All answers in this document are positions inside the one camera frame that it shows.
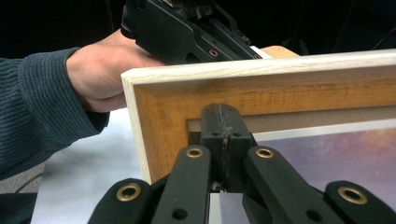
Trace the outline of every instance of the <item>wood grain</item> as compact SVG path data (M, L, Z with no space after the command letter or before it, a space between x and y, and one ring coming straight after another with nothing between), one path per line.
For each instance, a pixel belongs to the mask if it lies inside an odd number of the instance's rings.
M169 173L206 105L242 115L396 105L396 50L133 69L122 81L150 182Z
M266 54L272 56L273 58L294 58L299 57L298 54L283 48L282 46L271 46L262 49Z

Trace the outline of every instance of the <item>clamp jaw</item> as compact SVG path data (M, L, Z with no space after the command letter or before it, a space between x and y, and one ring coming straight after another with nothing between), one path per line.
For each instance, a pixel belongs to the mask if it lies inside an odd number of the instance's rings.
M121 32L167 64L261 58L211 0L128 0Z
M396 213L357 184L335 181L325 192L308 185L279 152L257 146L235 108L206 106L201 121L169 176L151 186L120 181L90 223L205 224L209 193L220 189L243 193L250 223L396 223Z

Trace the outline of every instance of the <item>gray knit sweater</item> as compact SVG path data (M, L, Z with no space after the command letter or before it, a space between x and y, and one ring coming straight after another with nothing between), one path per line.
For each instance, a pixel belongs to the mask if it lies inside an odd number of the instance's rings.
M105 128L109 114L84 111L66 74L76 50L0 59L0 180Z

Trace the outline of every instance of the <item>hand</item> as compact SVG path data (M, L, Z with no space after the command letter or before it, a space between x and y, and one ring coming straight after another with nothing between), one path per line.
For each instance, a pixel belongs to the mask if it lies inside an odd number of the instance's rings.
M124 37L120 30L76 51L67 74L85 110L108 112L126 106L120 74L138 67L164 65Z

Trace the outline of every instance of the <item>brass grommet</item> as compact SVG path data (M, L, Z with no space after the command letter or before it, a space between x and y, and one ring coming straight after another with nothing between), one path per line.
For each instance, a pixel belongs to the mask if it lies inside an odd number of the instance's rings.
M357 189L353 189L350 187L340 187L338 189L338 194L350 203L355 204L366 204L368 199L366 195L358 191Z
M213 57L218 57L219 56L219 53L217 51L213 50L213 49L209 51L209 54L212 55Z
M134 190L134 193L125 194L125 190L127 190L127 189ZM122 186L121 188L119 188L119 190L117 190L117 199L122 202L129 202L129 201L137 198L137 196L139 196L141 191L142 191L142 189L136 183L126 184L126 185Z
M267 148L260 148L256 150L256 154L262 158L269 159L274 157L274 152Z
M199 148L190 148L186 151L186 155L190 158L198 158L204 155L204 152Z

